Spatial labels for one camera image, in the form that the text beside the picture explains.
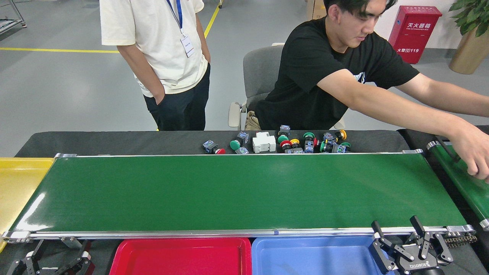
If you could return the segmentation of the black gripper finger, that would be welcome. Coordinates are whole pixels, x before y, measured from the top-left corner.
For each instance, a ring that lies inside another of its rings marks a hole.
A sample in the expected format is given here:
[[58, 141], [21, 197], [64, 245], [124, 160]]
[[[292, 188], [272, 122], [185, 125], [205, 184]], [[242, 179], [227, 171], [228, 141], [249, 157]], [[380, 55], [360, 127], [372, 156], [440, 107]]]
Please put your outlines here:
[[40, 240], [35, 250], [26, 254], [26, 256], [21, 260], [14, 261], [9, 270], [8, 275], [22, 275], [27, 272], [27, 275], [40, 275], [39, 261], [41, 260], [46, 247], [44, 245], [44, 240]]
[[84, 240], [79, 255], [68, 264], [58, 268], [54, 275], [92, 275], [94, 272], [94, 263], [89, 254], [91, 242]]

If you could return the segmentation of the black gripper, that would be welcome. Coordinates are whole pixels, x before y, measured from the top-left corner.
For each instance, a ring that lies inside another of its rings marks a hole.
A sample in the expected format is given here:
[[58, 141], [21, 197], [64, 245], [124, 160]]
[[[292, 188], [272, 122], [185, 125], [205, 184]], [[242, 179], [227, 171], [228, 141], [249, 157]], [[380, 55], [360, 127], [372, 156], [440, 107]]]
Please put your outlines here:
[[383, 274], [399, 269], [402, 275], [445, 275], [440, 265], [448, 265], [454, 261], [445, 239], [440, 233], [427, 231], [417, 216], [412, 216], [410, 222], [416, 232], [418, 246], [414, 261], [411, 261], [411, 254], [406, 249], [384, 236], [377, 221], [372, 222], [374, 239], [369, 246], [369, 252], [379, 270]]

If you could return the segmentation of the person's right hand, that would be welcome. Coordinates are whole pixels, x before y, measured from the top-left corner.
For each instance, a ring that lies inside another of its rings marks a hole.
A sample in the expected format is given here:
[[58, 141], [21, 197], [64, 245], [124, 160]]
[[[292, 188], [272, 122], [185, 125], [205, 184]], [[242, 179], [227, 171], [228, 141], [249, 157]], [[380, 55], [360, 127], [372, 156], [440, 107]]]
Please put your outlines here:
[[463, 119], [456, 119], [448, 138], [467, 165], [467, 173], [489, 182], [489, 136]]

